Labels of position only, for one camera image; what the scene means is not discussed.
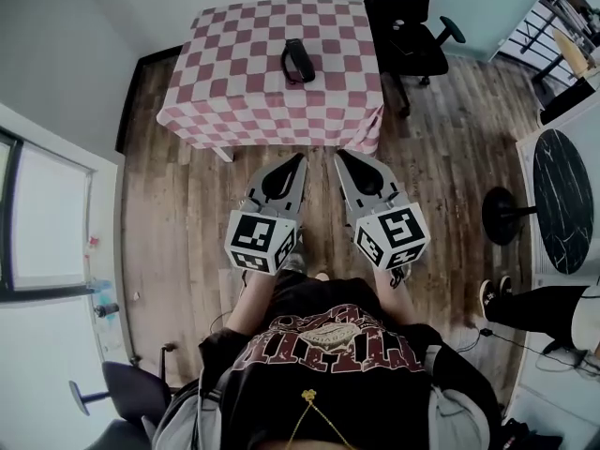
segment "black table base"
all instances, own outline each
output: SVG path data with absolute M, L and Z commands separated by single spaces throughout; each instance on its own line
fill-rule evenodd
M 508 245 L 517 236 L 521 218 L 534 214 L 534 206 L 519 208 L 517 199 L 504 187 L 490 190 L 481 207 L 487 237 L 496 245 Z

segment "chair armrest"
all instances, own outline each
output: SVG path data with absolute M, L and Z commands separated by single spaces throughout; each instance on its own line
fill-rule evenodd
M 440 17 L 440 20 L 445 28 L 435 39 L 435 41 L 438 42 L 438 45 L 442 45 L 448 39 L 448 37 L 452 37 L 458 43 L 464 43 L 467 41 L 465 36 L 462 35 L 462 32 L 458 29 L 457 25 L 448 17 Z

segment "graphic print on shirt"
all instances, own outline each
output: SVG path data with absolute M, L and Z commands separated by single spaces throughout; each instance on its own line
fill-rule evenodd
M 329 373 L 406 368 L 424 371 L 405 337 L 388 332 L 360 307 L 338 305 L 320 315 L 275 318 L 237 357 L 232 370 L 252 364 L 299 364 Z

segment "pink and white checkered tablecloth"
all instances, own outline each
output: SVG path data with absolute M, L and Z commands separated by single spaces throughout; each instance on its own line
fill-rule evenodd
M 157 116 L 186 142 L 196 148 L 377 150 L 383 92 L 362 3 L 287 0 L 209 8 L 191 29 Z M 302 39 L 315 67 L 313 82 L 286 82 L 280 65 L 286 38 Z

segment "table leg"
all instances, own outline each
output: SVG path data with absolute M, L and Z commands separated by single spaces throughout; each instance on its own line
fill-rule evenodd
M 221 158 L 223 158 L 223 160 L 225 160 L 227 163 L 233 162 L 233 148 L 232 147 L 230 147 L 230 146 L 226 146 L 226 147 L 215 146 L 215 147 L 213 147 L 213 150 L 215 150 L 215 153 L 217 155 L 219 155 Z

